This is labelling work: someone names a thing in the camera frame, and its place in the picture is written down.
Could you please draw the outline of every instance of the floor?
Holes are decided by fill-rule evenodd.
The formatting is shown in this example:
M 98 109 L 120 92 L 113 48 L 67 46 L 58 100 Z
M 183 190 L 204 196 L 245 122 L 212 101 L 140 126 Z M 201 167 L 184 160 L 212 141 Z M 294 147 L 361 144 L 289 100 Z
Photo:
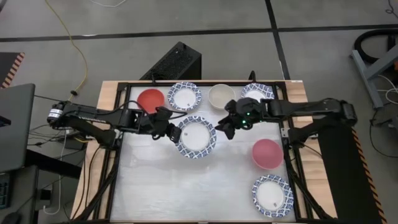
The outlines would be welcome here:
M 139 79 L 178 41 L 203 54 L 203 79 L 247 79 L 255 70 L 261 79 L 303 80 L 309 100 L 332 97 L 353 103 L 359 118 L 356 130 L 386 218 L 398 223 L 397 159 L 371 147 L 369 119 L 374 111 L 349 58 L 358 35 L 379 25 L 398 27 L 398 19 L 385 12 L 387 0 L 127 0 L 115 8 L 89 0 L 49 1 L 71 34 L 80 39 L 75 42 L 88 60 L 88 80 L 77 103 L 95 106 L 104 80 Z M 37 95 L 67 99 L 84 76 L 84 64 L 57 18 L 44 0 L 2 2 L 0 51 L 26 54 L 13 85 L 35 83 Z M 118 0 L 101 2 L 117 4 Z M 267 10 L 266 3 L 273 11 Z M 392 5 L 398 8 L 397 1 Z M 364 43 L 364 48 L 381 56 L 385 41 L 375 38 Z M 52 103 L 35 98 L 32 127 L 45 124 Z M 398 155 L 396 134 L 392 129 L 374 128 L 375 145 L 386 154 Z M 57 157 L 61 149 L 61 144 L 51 142 L 34 150 Z M 82 156 L 65 160 L 77 163 Z M 57 178 L 42 172 L 39 185 Z M 63 179 L 61 205 L 68 215 L 76 186 L 76 180 Z M 48 212 L 57 206 L 58 196 Z M 66 220 L 62 208 L 56 215 L 39 215 L 39 223 Z

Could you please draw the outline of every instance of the white bowl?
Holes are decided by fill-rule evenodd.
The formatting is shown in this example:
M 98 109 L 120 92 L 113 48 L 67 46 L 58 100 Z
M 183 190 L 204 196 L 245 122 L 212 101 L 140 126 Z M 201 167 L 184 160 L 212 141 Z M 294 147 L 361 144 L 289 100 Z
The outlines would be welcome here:
M 235 100 L 235 92 L 230 86 L 217 84 L 210 88 L 209 101 L 214 108 L 223 110 L 231 100 Z

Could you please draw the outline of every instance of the black box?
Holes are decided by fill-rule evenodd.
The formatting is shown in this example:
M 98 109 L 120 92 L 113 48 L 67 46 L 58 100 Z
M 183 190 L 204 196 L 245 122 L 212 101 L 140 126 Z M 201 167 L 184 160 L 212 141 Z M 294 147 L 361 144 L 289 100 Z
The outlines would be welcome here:
M 201 53 L 178 42 L 140 80 L 201 80 Z

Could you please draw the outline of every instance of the red bowl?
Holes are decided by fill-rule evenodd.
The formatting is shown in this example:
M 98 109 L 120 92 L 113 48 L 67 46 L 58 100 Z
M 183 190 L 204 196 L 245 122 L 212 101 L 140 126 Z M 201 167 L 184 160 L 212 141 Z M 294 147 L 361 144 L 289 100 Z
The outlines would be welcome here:
M 281 165 L 284 160 L 284 152 L 276 142 L 261 139 L 254 144 L 252 157 L 257 166 L 271 170 Z
M 148 112 L 155 113 L 156 107 L 164 105 L 164 95 L 156 89 L 144 90 L 137 99 L 137 102 Z

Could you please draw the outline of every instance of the yellow cable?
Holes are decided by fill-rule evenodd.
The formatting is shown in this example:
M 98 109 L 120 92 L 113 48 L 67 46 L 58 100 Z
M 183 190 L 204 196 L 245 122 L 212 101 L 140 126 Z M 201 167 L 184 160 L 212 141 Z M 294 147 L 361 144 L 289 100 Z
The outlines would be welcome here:
M 75 139 L 76 141 L 78 141 L 78 142 L 81 142 L 81 143 L 88 143 L 88 142 L 89 142 L 89 141 L 84 141 L 84 140 L 78 139 L 78 138 L 76 138 L 76 137 L 74 137 L 74 139 Z
M 86 81 L 86 79 L 87 79 L 88 66 L 87 66 L 86 57 L 83 55 L 83 52 L 81 52 L 81 50 L 80 50 L 80 49 L 75 45 L 75 43 L 73 42 L 72 36 L 70 35 L 69 30 L 68 30 L 68 28 L 66 27 L 66 25 L 63 23 L 61 17 L 60 17 L 60 16 L 57 14 L 57 12 L 55 12 L 55 10 L 51 7 L 51 5 L 50 5 L 50 3 L 48 2 L 48 0 L 44 0 L 44 1 L 45 1 L 45 3 L 48 5 L 48 7 L 51 9 L 51 11 L 58 17 L 58 20 L 61 22 L 63 28 L 65 28 L 66 32 L 68 33 L 70 43 L 72 44 L 72 46 L 74 46 L 74 48 L 76 48 L 77 51 L 79 51 L 81 57 L 82 57 L 83 60 L 85 61 L 85 77 L 84 77 L 84 79 L 80 82 L 80 84 L 75 88 L 75 91 L 77 92 L 77 91 L 81 88 L 81 86 L 84 84 L 84 82 Z M 71 101 L 73 97 L 74 97 L 73 94 L 71 94 L 68 100 Z

